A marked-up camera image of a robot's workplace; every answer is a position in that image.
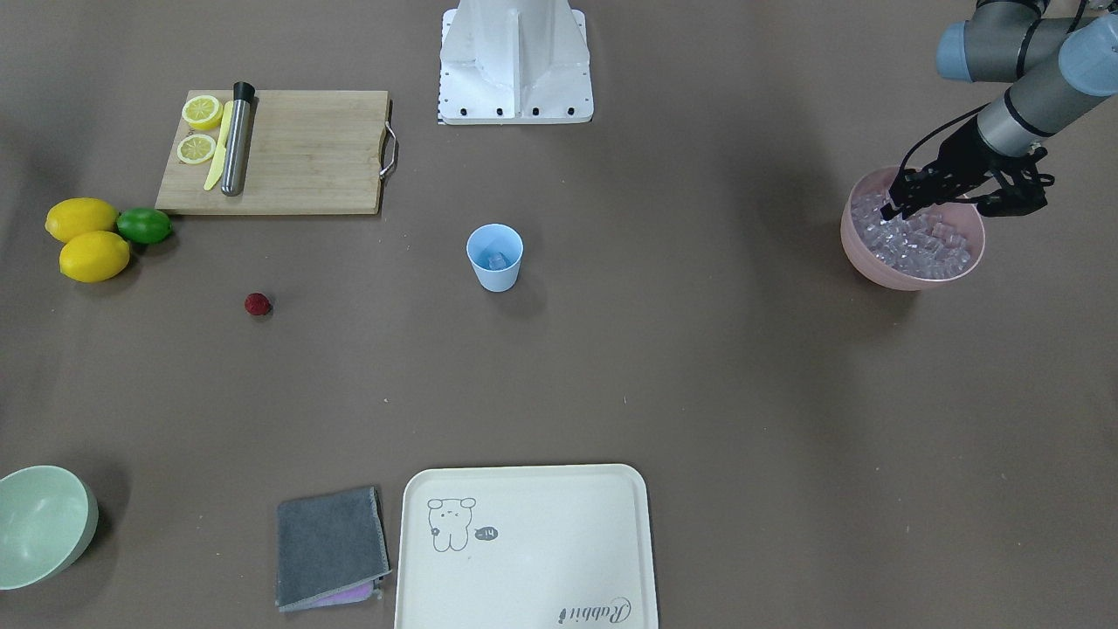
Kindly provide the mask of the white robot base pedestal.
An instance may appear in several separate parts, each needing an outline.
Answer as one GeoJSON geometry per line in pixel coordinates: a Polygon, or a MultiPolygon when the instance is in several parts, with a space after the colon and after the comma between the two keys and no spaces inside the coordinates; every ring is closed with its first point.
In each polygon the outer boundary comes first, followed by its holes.
{"type": "Polygon", "coordinates": [[[439,123],[593,120],[586,16],[567,1],[459,1],[440,28],[439,123]]]}

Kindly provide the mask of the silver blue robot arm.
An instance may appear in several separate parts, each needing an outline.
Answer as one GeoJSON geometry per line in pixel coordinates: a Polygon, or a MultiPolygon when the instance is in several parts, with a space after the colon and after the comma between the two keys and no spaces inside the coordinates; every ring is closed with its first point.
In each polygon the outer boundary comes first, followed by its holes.
{"type": "Polygon", "coordinates": [[[881,215],[910,218],[935,204],[970,203],[984,218],[1046,207],[1053,177],[1039,171],[1046,139],[1117,92],[1114,1],[1082,1],[1073,17],[1046,17],[1046,1],[978,1],[935,53],[944,79],[1004,83],[989,104],[942,124],[946,139],[921,169],[906,164],[881,215]]]}

